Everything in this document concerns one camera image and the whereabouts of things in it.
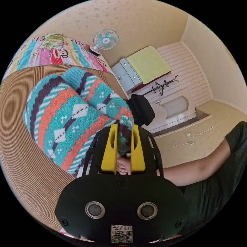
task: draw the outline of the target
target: cabinet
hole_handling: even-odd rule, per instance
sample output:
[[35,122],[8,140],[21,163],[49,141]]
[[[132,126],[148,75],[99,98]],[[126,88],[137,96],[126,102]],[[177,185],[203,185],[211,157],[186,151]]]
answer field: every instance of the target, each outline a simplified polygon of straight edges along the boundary
[[126,58],[121,59],[111,70],[126,92],[142,83],[141,78]]

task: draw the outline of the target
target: knitted sock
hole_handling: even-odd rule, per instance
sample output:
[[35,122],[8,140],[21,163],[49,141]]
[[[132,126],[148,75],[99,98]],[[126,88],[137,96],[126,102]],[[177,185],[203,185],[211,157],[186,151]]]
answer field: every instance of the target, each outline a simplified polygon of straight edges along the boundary
[[116,122],[90,106],[59,75],[43,78],[32,90],[23,119],[38,147],[75,176],[95,134]]
[[134,119],[126,101],[97,76],[78,67],[68,69],[62,77],[91,106],[109,118],[119,120],[119,154],[130,150]]

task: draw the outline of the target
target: black coat rack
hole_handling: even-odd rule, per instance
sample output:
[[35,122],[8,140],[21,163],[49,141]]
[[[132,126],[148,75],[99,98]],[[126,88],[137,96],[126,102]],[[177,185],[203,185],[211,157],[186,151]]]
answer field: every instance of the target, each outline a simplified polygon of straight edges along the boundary
[[146,95],[146,94],[148,94],[148,93],[151,93],[151,92],[157,93],[157,92],[155,92],[155,90],[157,90],[157,89],[159,90],[160,95],[163,96],[163,91],[165,89],[165,86],[169,87],[168,85],[170,83],[172,83],[172,82],[180,82],[180,81],[176,80],[177,77],[178,77],[178,75],[176,75],[175,78],[173,80],[169,81],[169,82],[166,82],[166,80],[164,80],[165,83],[162,84],[162,85],[160,85],[159,83],[155,82],[155,84],[157,85],[157,87],[154,88],[154,86],[152,86],[152,90],[148,91],[147,93],[144,93],[143,96]]

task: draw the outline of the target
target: sticker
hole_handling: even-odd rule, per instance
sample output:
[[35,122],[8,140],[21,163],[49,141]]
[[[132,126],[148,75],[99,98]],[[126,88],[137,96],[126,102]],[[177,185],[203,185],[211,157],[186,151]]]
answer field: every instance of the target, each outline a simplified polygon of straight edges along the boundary
[[132,226],[111,225],[112,243],[133,243]]

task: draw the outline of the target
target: screw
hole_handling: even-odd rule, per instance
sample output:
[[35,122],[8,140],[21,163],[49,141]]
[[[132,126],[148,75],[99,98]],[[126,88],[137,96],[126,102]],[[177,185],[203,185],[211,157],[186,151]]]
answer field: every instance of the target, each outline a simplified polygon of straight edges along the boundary
[[117,181],[117,184],[118,184],[118,186],[124,186],[125,185],[125,181],[123,179],[119,179]]
[[180,228],[182,226],[183,220],[179,220],[176,224],[175,227],[176,228]]
[[67,222],[67,220],[64,219],[64,218],[61,220],[61,222],[62,222],[62,225],[63,225],[63,226],[67,226],[67,225],[69,224],[69,223]]

